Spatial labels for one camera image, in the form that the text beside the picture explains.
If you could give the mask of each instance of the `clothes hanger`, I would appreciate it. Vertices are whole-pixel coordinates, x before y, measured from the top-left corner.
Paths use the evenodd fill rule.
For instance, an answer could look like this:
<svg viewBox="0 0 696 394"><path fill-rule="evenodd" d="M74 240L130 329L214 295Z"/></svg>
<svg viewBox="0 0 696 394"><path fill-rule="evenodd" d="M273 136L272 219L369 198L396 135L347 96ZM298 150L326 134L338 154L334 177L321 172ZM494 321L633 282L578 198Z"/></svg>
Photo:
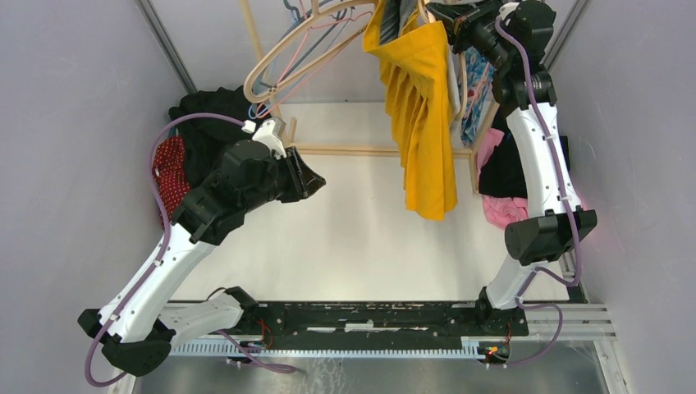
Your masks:
<svg viewBox="0 0 696 394"><path fill-rule="evenodd" d="M350 37L336 44L335 47L326 51L323 55L314 59L310 64L300 68L298 71L293 72L291 75L286 76L283 80L279 81L272 88L268 89L267 91L261 94L254 93L254 91L252 90L252 86L254 82L259 78L259 76L261 76L263 72L266 70L266 67L268 67L268 65L273 61L274 58L278 56L280 52L282 52L283 49L287 48L287 46L292 41L304 34L307 29L316 25L320 25L319 22L321 22L323 18L331 17L331 15L339 11L345 10L350 7L357 7L366 4L372 4L376 8L378 2L379 0L349 0L345 2L339 2L334 6L328 7L324 11L320 11L319 0L312 0L311 15L304 22L302 22L302 24L297 26L292 32L290 32L287 36L281 39L246 76L246 80L244 81L244 95L246 96L246 98L251 103L261 103L270 99L278 92L283 91L284 89L287 89L288 87L292 86L295 83L295 81L297 81L299 78L302 78L302 76L316 69L317 67L322 66L324 63L328 62L329 59L333 58L336 54L338 54L343 48L350 44L350 42L353 41L353 39L362 34L363 31L365 31L365 29L367 28L367 24L365 24L365 26L351 34Z"/></svg>
<svg viewBox="0 0 696 394"><path fill-rule="evenodd" d="M418 0L418 12L420 13L420 19L425 23L433 23L435 21L435 16L430 12L426 11L425 5L428 4L430 0Z"/></svg>
<svg viewBox="0 0 696 394"><path fill-rule="evenodd" d="M331 0L323 0L323 1L319 2L319 6L322 6L324 3L328 3L329 1L331 1ZM299 25L305 20L305 15L306 15L307 13L305 12L305 8L304 8L304 7L302 7L302 12L300 13L300 9L297 8L297 7L293 7L293 6L288 2L288 0L283 0L283 4L285 5L285 8L286 8L288 11L290 11L291 17L292 17L292 19L293 19L293 24L292 24L292 26L290 27L290 29L288 29L288 30L285 32L285 34L283 34L283 37L285 37L285 36L288 35L290 32L292 32L292 30L294 30L295 28L297 28L297 26L299 26ZM353 8L351 8L350 10L346 8L346 9L343 10L343 11L339 11L335 16L332 16L332 18L333 18L336 22L335 22L334 24L331 24L331 25L329 26L329 28L328 28L326 31L324 31L324 33L322 34L322 36L319 37L319 39L316 40L316 41L312 44L312 46L311 46L309 49L307 49L307 50L304 52L304 54L303 54L298 60L295 61L294 64L291 63L291 66L289 66L290 68L289 68L289 70L287 69L287 72L286 72L286 73L287 73L287 74L291 74L297 67L299 67L300 64L302 64L302 62L303 62L303 61L304 61L316 48L317 48L317 46L319 46L319 45L320 45L320 44L321 44L333 31L334 31L334 29L337 28L339 22L343 22L344 18L346 18L346 15L348 15L348 12L349 12L349 11L350 11L349 21L352 21L352 20L353 20L353 19L352 19L352 17L353 17ZM334 36L334 38L331 40L331 42L329 43L329 45L323 50L324 52L326 52L326 51L327 51L328 49L330 49L330 48L333 48L333 44L336 42L336 40L338 39L338 37L341 36L341 33L343 33L343 30L344 30L344 29L346 28L346 26L348 25L347 21L346 21L346 23L341 23L341 24L343 24L343 26L338 30L338 34L336 34L336 35ZM300 45L300 47L297 48L297 51L299 52L301 49L302 49L302 47L301 47L301 45ZM266 84L266 83L264 83L264 82L261 81L261 80L262 80L262 78L265 77L267 74L272 74L272 73L273 73L272 70L273 70L273 66L275 65L276 61L277 61L277 57L274 58L274 59L271 61L271 64L269 65L270 71L269 71L269 72L266 72L266 71L265 71L261 76L259 76L258 79L256 79L256 80L254 81L254 83L253 83L252 86L251 86L251 89L252 89L253 92L262 91L261 89L259 89L259 88L261 87L261 85L265 86L266 88L272 88L272 85ZM274 98L275 98L275 103L274 103L272 106L269 106L266 102L264 102L264 103L252 103L252 104L249 106L249 111L248 111L249 118L250 118L250 119L257 119L257 118L259 118L259 117L265 117L266 115L268 115L269 111L270 111L271 109L277 107L278 104L280 104L280 103L282 103L283 101L285 101L286 98L289 97L289 96L291 95L291 93L295 91L294 88L295 88L299 83L301 83L301 81L304 80L306 77L307 77L307 75L305 74L304 76L302 76L302 78L300 78L300 79L299 79L298 81L296 81L293 85L291 85L289 88L287 88L287 90L289 90L290 93L286 93L286 94L283 95L281 98L278 98L277 96L274 97Z"/></svg>
<svg viewBox="0 0 696 394"><path fill-rule="evenodd" d="M468 78L466 75L466 60L463 52L459 54L459 73L461 78L461 89L459 92L461 106L459 107L459 112L455 115L456 121L461 121L464 119L464 115L466 114L466 102L468 98L467 93L469 92L469 86L467 85L466 80Z"/></svg>
<svg viewBox="0 0 696 394"><path fill-rule="evenodd" d="M343 16L345 16L347 12L348 12L347 9L344 10L344 11L343 11ZM344 22L345 19L338 18L338 17L335 18L335 19L336 19L336 22L333 22L334 25L332 25L331 27L335 27L335 26L336 26L337 24L339 24L339 23L340 23L340 24L343 24L343 26L339 29L338 34L336 34L336 36L332 39L331 43L329 43L329 45L327 45L326 49L324 49L324 52L326 52L329 48L333 48L333 43L336 42L336 40L338 39L338 37L341 36L341 33L343 33L343 30L344 30L344 29L346 28L346 26L348 25L347 23ZM349 16L349 18L348 18L347 20L348 20L348 21L354 21L354 20L355 20L355 19L353 19L353 8L350 9L350 16ZM297 55L298 55L298 53L300 52L301 49L302 49L302 44L300 44L300 46L299 46L299 47L297 48L297 50L295 51L295 55L293 56L293 58L297 57ZM256 114L255 117L265 117L266 115L268 115L274 108L276 108L278 105L282 104L282 103L283 103L284 101L286 101L290 96L292 96L293 93L294 93L297 89L299 89L299 88L302 87L304 84L306 84L307 82L309 82L309 80L311 80L317 73L319 73L319 71L322 70L322 69L323 69L323 68L324 68L324 67L325 67L337 54L338 54L338 52L336 52L334 55L330 56L325 62L322 63L321 66L319 66L319 67L317 67L316 69L314 69L314 71L312 71L311 74L305 74L305 75L303 75L297 82L295 82L290 88L288 88L289 91L288 91L287 93L285 93L281 98L275 98L275 103L274 103L270 108L269 108L268 105L267 105L266 108L263 110L263 113L262 113L262 112L257 112L257 114ZM295 64L296 64L296 65L299 65L300 63L302 63L302 59L303 59L303 58L304 58L304 57L302 57L300 60L298 60ZM288 73L292 72L293 68L291 68L290 64L288 65L288 67L290 67L289 70L288 70L288 68L286 68L286 71L283 72L283 75L285 75L286 72L288 72Z"/></svg>

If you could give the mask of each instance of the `grey wall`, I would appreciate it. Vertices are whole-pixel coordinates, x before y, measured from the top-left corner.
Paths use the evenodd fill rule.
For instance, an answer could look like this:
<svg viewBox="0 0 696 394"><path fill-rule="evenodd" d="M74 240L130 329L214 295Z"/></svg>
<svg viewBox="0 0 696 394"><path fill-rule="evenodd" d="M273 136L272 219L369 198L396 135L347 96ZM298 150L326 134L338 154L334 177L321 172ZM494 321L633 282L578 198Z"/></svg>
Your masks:
<svg viewBox="0 0 696 394"><path fill-rule="evenodd" d="M558 11L558 28L568 15L575 0L547 0ZM185 64L198 89L215 90L219 86L234 89L244 83L256 65L256 56L249 32L240 12L239 3L231 0L199 0L173 2L152 0L157 13L172 39L176 51ZM291 26L291 14L280 0L251 1L259 39L265 51L270 51ZM296 6L300 2L291 2ZM304 0L306 7L310 1ZM354 16L372 10L372 6L358 6ZM368 15L350 23L343 30L340 43L367 23ZM329 39L318 46L315 55L328 48L336 29ZM305 49L326 30L312 30ZM266 81L276 81L296 50L300 39L277 56L274 72ZM315 59L310 56L304 64ZM385 89L379 81L378 59L363 52L363 36L356 38L326 67L311 76L306 85L288 98L288 103L335 103L342 101L383 101Z"/></svg>
<svg viewBox="0 0 696 394"><path fill-rule="evenodd" d="M585 283L639 393L693 392L696 3L594 0L552 74L572 176L599 226Z"/></svg>
<svg viewBox="0 0 696 394"><path fill-rule="evenodd" d="M160 234L145 155L183 88L131 0L0 9L0 392L101 392L76 319Z"/></svg>

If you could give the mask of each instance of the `white wall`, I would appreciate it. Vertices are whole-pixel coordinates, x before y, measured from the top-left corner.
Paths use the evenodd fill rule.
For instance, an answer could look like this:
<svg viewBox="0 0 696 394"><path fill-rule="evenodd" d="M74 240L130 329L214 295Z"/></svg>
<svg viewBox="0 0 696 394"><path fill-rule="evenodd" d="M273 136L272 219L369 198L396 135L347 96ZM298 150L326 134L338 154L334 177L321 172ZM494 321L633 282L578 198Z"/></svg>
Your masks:
<svg viewBox="0 0 696 394"><path fill-rule="evenodd" d="M694 391L694 13L593 1L552 70L572 175L599 216L584 282L637 393Z"/></svg>
<svg viewBox="0 0 696 394"><path fill-rule="evenodd" d="M76 320L159 237L145 155L184 91L131 0L3 2L0 53L0 392L95 392Z"/></svg>

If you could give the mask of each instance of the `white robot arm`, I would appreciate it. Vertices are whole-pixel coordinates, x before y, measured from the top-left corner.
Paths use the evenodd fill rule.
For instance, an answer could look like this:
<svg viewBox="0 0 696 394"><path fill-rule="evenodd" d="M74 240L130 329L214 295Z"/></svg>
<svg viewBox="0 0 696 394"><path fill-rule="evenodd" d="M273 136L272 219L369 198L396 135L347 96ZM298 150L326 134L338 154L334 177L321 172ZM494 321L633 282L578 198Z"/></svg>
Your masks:
<svg viewBox="0 0 696 394"><path fill-rule="evenodd" d="M186 194L173 215L170 238L159 241L130 282L99 310L86 309L78 323L114 366L135 376L157 368L170 349L221 328L237 325L243 310L255 304L239 287L212 300L163 312L164 305L191 270L244 223L245 215L267 202L307 199L326 181L281 142L284 123L265 121L229 148L221 166ZM161 248L165 248L158 259Z"/></svg>
<svg viewBox="0 0 696 394"><path fill-rule="evenodd" d="M515 137L527 185L529 219L505 229L508 256L484 287L477 306L482 322L522 305L535 273L547 269L597 225L570 181L556 123L556 92L542 64L556 13L537 0L483 0L427 9L443 22L454 53L474 47L494 66L493 95ZM568 286L579 282L577 277Z"/></svg>

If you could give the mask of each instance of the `yellow pleated skirt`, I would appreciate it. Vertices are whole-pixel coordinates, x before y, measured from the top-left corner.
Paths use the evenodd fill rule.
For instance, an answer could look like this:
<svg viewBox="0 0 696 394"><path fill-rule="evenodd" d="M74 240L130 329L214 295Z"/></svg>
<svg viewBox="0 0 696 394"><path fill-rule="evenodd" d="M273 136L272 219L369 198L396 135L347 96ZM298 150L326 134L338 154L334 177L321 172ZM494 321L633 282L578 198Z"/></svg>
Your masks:
<svg viewBox="0 0 696 394"><path fill-rule="evenodd" d="M365 31L363 50L379 58L380 80L387 87L386 112L404 168L406 209L442 220L457 204L446 32L441 22L418 26L414 14L401 36L380 45L384 10L381 1Z"/></svg>

